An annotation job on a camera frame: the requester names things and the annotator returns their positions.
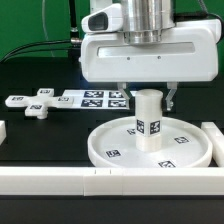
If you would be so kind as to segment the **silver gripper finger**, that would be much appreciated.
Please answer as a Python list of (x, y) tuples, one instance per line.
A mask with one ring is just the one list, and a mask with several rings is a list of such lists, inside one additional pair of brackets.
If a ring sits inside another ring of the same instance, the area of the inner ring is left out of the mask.
[(177, 82), (168, 82), (167, 83), (167, 89), (168, 89), (168, 94), (165, 98), (166, 101), (166, 108), (168, 111), (172, 110), (172, 107), (174, 105), (173, 103), (173, 97), (178, 89), (178, 83)]
[(117, 88), (126, 100), (126, 107), (128, 109), (132, 109), (133, 108), (133, 95), (128, 87), (128, 84), (126, 82), (119, 82), (117, 84)]

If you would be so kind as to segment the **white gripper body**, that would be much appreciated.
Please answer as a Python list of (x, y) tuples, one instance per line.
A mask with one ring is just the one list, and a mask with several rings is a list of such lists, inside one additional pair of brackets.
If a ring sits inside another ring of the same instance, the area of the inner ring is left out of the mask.
[(157, 43), (129, 45), (121, 32), (88, 34), (81, 68), (89, 82), (197, 82), (218, 74), (217, 19), (178, 22)]

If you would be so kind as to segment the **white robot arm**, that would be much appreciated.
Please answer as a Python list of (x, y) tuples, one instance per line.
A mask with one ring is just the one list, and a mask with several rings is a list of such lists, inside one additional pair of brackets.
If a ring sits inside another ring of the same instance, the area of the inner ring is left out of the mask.
[(82, 19), (81, 68), (89, 82), (165, 82), (166, 107), (180, 82), (218, 74), (224, 23), (204, 11), (176, 14), (173, 0), (121, 0)]

